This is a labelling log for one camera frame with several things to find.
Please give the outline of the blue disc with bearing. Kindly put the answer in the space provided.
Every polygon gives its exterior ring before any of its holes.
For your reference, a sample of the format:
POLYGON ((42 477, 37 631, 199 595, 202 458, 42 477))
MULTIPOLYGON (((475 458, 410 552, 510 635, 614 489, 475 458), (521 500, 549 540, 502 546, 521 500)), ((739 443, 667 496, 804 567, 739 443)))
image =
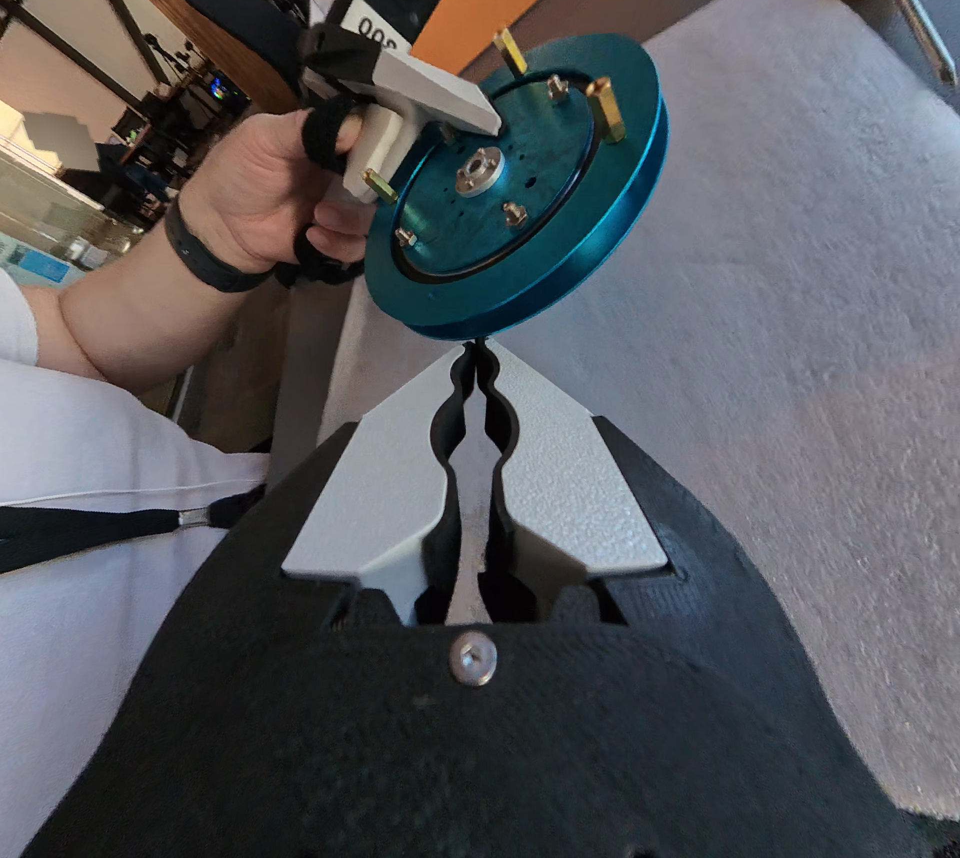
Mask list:
POLYGON ((497 137, 469 135, 426 153, 409 178, 393 225, 391 258, 419 284, 462 280, 504 261, 546 226, 584 176, 596 151, 588 77, 573 69, 537 72, 494 91, 503 124, 497 137), (485 191, 459 192, 457 180, 480 149, 498 151, 501 169, 485 191))

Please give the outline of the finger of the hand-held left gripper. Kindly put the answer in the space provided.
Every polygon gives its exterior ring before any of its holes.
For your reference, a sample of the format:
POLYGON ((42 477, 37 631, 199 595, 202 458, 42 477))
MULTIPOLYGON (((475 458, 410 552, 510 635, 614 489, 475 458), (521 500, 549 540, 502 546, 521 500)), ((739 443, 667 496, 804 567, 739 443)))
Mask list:
POLYGON ((471 134, 498 137, 503 122, 474 83, 392 48, 382 48, 370 73, 376 104, 420 124, 446 123, 471 134))
POLYGON ((361 204, 371 204, 378 197, 364 179, 364 173, 372 169, 381 178, 388 180, 386 162, 402 134, 404 120, 396 112, 369 104, 362 116, 359 136, 346 156, 342 177, 342 189, 361 204))

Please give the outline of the person's left forearm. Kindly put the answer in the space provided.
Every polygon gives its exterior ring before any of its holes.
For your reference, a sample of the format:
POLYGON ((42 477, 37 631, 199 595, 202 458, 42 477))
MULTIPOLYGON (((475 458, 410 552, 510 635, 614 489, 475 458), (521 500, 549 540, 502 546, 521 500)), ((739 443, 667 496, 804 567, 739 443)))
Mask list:
POLYGON ((197 279, 162 228, 68 288, 21 287, 42 368, 133 394, 200 361, 248 298, 197 279))

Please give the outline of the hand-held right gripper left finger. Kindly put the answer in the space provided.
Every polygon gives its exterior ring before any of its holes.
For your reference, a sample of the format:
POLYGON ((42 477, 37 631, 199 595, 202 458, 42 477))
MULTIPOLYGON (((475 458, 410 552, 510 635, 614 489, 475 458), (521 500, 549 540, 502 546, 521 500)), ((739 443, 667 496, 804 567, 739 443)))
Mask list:
POLYGON ((450 458, 464 440, 473 343, 455 346, 356 425, 282 568, 448 611, 462 523, 450 458))

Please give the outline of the person's left hand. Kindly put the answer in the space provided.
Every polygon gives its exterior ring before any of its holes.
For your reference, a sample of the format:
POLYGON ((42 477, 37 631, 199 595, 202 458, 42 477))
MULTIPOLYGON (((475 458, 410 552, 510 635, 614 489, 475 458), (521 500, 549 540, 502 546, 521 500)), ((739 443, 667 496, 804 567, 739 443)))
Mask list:
POLYGON ((343 265, 366 256, 373 210, 327 199, 332 175, 311 159, 307 127, 319 110, 253 116, 229 133, 196 174, 194 233, 222 262, 246 274, 293 264, 305 235, 319 254, 343 265))

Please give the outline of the white foam sheet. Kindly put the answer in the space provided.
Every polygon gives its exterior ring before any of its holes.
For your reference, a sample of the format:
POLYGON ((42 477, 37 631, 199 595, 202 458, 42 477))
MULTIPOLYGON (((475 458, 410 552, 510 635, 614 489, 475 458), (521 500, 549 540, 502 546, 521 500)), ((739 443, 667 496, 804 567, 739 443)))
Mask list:
POLYGON ((648 209, 499 340, 738 537, 896 803, 957 818, 958 116, 839 0, 647 47, 648 209))

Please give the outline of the black wristband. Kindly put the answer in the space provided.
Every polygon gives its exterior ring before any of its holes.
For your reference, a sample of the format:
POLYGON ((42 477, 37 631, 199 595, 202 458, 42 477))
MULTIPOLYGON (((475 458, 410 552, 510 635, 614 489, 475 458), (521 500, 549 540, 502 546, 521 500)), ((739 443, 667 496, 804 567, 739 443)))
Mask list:
POLYGON ((178 198, 166 209, 163 228, 175 255, 191 276, 222 294, 253 291, 274 274, 272 268, 258 274, 246 273, 216 257, 188 228, 178 198))

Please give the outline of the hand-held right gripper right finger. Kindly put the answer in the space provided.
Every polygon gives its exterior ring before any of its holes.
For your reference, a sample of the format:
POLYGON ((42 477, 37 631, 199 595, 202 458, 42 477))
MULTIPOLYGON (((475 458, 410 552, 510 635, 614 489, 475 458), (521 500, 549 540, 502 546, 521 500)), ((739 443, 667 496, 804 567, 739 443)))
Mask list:
POLYGON ((487 605, 552 605, 564 588, 668 566, 588 409, 495 341, 477 344, 477 387, 499 451, 479 576, 487 605))

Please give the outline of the blue round metal base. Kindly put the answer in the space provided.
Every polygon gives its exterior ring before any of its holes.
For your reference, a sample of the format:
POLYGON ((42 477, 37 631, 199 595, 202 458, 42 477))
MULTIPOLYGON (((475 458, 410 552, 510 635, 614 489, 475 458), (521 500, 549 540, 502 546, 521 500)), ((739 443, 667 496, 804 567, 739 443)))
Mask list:
MULTIPOLYGON (((412 244, 411 232, 394 226, 402 212, 406 183, 427 152, 471 134, 459 131, 447 142, 438 124, 429 124, 390 184, 394 208, 377 208, 366 246, 366 287, 378 308, 412 331, 442 340, 487 337, 531 319, 566 297, 594 273, 630 233, 648 205, 664 168, 669 120, 657 68, 634 39, 593 34, 558 39, 526 54, 522 80, 501 69, 481 84, 494 92, 549 69, 573 69, 588 83, 611 80, 627 128, 619 144, 598 139, 585 174, 546 226, 504 261, 458 281, 419 284, 404 277, 392 259, 395 240, 412 244)), ((480 149, 460 170, 457 189, 472 196, 485 191, 501 169, 498 151, 480 149)))

